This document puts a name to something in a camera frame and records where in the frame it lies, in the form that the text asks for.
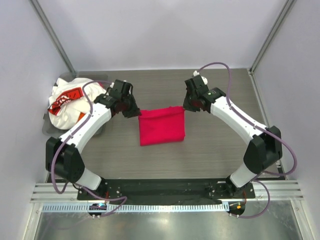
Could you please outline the pink t shirt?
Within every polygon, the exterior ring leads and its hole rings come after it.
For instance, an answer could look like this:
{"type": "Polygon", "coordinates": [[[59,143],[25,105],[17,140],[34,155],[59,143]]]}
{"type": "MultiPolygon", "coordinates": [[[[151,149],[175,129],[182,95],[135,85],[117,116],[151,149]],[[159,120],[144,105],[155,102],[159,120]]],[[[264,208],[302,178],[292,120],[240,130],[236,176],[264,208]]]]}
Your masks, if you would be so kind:
{"type": "Polygon", "coordinates": [[[141,146],[182,142],[186,136],[182,106],[142,110],[138,123],[141,146]]]}

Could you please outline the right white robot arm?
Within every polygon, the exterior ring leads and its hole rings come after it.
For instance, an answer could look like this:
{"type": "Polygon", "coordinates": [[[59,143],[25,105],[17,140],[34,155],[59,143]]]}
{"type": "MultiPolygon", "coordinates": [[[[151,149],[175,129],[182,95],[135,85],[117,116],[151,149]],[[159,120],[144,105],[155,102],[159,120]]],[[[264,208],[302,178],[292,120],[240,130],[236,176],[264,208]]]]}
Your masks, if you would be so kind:
{"type": "Polygon", "coordinates": [[[243,193],[246,185],[283,156],[281,131],[267,127],[244,113],[227,95],[215,87],[210,89],[200,75],[185,80],[183,108],[190,112],[204,111],[225,122],[247,144],[241,166],[229,175],[225,191],[231,198],[243,193]]]}

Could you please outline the white t shirt red print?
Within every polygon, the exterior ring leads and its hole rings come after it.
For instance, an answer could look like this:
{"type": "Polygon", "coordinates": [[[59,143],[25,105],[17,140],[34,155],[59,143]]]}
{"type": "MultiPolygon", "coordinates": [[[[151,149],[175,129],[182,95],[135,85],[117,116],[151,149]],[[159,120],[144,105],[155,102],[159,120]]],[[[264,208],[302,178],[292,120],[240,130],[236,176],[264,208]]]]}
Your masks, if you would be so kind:
{"type": "Polygon", "coordinates": [[[47,111],[52,125],[60,130],[71,129],[77,124],[80,112],[87,114],[90,103],[105,93],[101,84],[89,78],[77,77],[70,82],[58,78],[48,99],[47,111]]]}

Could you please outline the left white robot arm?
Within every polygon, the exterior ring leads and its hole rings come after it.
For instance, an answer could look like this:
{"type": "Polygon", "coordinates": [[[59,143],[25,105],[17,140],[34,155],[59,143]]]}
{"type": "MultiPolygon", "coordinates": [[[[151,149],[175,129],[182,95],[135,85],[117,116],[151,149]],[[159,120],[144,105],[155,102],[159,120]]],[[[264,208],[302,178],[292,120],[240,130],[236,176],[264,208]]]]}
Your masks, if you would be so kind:
{"type": "Polygon", "coordinates": [[[121,113],[127,119],[141,115],[133,89],[131,83],[115,80],[105,93],[88,102],[89,112],[74,127],[58,138],[47,140],[45,167],[58,194],[65,190],[58,189],[56,177],[65,180],[66,184],[79,186],[97,200],[106,195],[106,180],[86,168],[81,153],[94,134],[116,114],[121,113]]]}

